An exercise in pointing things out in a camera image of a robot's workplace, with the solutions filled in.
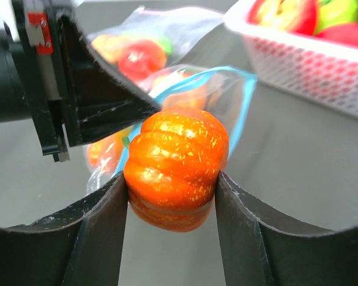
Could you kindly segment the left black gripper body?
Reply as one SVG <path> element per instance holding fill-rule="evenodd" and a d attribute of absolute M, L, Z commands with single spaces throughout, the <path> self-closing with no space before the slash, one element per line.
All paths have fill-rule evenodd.
<path fill-rule="evenodd" d="M 11 1 L 18 36 L 10 47 L 42 154 L 69 160 L 85 143 L 86 40 L 77 1 Z"/>

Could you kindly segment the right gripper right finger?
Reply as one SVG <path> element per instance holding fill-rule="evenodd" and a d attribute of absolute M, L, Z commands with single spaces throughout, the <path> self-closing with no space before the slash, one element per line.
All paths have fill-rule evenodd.
<path fill-rule="evenodd" d="M 332 231 L 302 222 L 225 173 L 215 209 L 227 285 L 358 285 L 358 225 Z"/>

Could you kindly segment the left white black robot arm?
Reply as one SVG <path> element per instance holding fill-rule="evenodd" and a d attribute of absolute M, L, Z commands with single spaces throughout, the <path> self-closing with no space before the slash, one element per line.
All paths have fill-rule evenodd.
<path fill-rule="evenodd" d="M 0 1 L 0 123 L 32 119 L 43 155 L 69 159 L 161 108 L 91 46 L 79 1 Z"/>

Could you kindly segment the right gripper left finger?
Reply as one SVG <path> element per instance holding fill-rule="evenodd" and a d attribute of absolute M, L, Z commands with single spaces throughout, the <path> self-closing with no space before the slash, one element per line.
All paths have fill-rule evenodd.
<path fill-rule="evenodd" d="M 127 207 L 118 173 L 65 209 L 0 228 L 0 285 L 117 285 Z"/>

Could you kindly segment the blue-zip clear bag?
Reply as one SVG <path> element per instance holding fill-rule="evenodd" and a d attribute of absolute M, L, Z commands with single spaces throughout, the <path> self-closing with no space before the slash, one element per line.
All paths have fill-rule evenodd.
<path fill-rule="evenodd" d="M 187 64 L 157 71 L 138 83 L 163 109 L 193 107 L 215 116 L 227 130 L 230 153 L 242 135 L 256 84 L 256 75 L 235 67 L 206 69 Z M 124 168 L 128 151 L 122 140 L 135 138 L 140 129 L 140 124 L 132 125 L 84 146 L 91 172 L 86 194 L 98 190 Z"/>

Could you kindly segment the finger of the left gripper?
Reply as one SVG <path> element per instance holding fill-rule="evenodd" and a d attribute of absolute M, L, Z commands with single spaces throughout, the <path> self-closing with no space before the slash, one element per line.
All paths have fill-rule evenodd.
<path fill-rule="evenodd" d="M 94 50 L 72 18 L 62 15 L 57 23 L 71 147 L 103 139 L 160 111 L 158 103 Z"/>

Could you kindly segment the orange fake pumpkin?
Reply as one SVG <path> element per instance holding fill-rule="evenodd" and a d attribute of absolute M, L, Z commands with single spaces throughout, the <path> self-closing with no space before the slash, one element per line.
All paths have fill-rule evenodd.
<path fill-rule="evenodd" d="M 229 136 L 211 113 L 173 107 L 150 116 L 124 167 L 129 204 L 143 221 L 174 232 L 200 227 L 212 209 Z"/>

